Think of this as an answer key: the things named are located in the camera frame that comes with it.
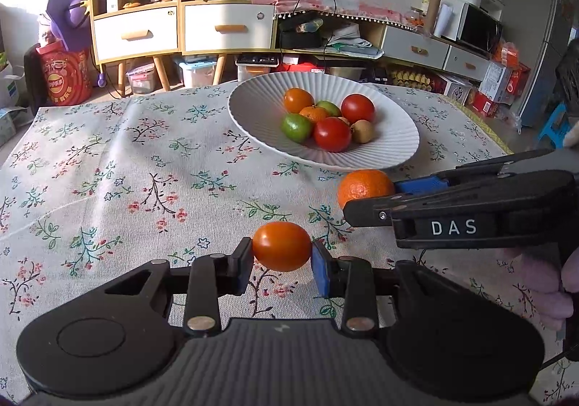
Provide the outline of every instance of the microwave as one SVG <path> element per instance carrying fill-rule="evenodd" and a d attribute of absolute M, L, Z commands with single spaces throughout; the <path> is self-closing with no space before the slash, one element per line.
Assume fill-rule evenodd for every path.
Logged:
<path fill-rule="evenodd" d="M 452 7 L 453 12 L 442 37 L 485 54 L 492 54 L 499 46 L 503 24 L 498 20 L 464 1 L 442 0 L 441 4 Z"/>

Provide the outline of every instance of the white cabinet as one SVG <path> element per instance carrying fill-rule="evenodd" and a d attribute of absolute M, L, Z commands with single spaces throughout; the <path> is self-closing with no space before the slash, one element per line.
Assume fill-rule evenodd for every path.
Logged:
<path fill-rule="evenodd" d="M 184 11 L 185 54 L 271 48 L 273 5 L 200 4 Z"/>
<path fill-rule="evenodd" d="M 177 51 L 177 7 L 97 19 L 94 37 L 99 62 Z"/>
<path fill-rule="evenodd" d="M 451 46 L 443 69 L 453 74 L 482 81 L 488 67 L 489 61 L 487 59 L 456 46 Z"/>
<path fill-rule="evenodd" d="M 449 45 L 418 33 L 388 27 L 382 46 L 384 56 L 442 69 Z"/>

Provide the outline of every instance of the stack of papers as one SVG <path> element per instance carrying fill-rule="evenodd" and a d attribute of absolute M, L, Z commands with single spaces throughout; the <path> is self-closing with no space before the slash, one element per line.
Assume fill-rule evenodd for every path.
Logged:
<path fill-rule="evenodd" d="M 375 48 L 368 40 L 360 37 L 360 26 L 357 23 L 348 22 L 332 32 L 326 32 L 325 40 L 326 52 L 369 59 L 378 59 L 384 55 L 383 50 Z"/>

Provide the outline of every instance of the red bucket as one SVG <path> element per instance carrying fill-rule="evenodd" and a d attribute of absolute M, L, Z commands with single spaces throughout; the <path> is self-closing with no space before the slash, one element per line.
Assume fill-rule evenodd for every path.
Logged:
<path fill-rule="evenodd" d="M 91 95 L 87 51 L 66 51 L 62 41 L 37 48 L 48 97 L 55 105 L 78 105 Z"/>

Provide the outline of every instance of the wooden table leg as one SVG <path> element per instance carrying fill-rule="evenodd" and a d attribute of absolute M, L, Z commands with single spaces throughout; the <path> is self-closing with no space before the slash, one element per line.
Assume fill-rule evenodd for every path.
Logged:
<path fill-rule="evenodd" d="M 117 92 L 121 95 L 121 97 L 124 97 L 124 81 L 125 81 L 125 75 L 124 75 L 124 71 L 125 71 L 125 62 L 121 61 L 119 63 L 119 82 L 117 83 Z"/>
<path fill-rule="evenodd" d="M 225 61 L 227 60 L 227 55 L 219 55 L 217 59 L 217 68 L 215 68 L 215 75 L 213 76 L 213 85 L 221 84 L 221 76 L 223 75 L 223 70 L 225 69 Z"/>
<path fill-rule="evenodd" d="M 161 58 L 160 56 L 153 56 L 153 62 L 155 63 L 155 68 L 157 69 L 159 79 L 161 79 L 161 85 L 163 86 L 163 90 L 166 92 L 170 91 L 171 86 L 169 84 L 169 79 L 167 79 L 167 71 L 165 71 L 163 58 Z"/>

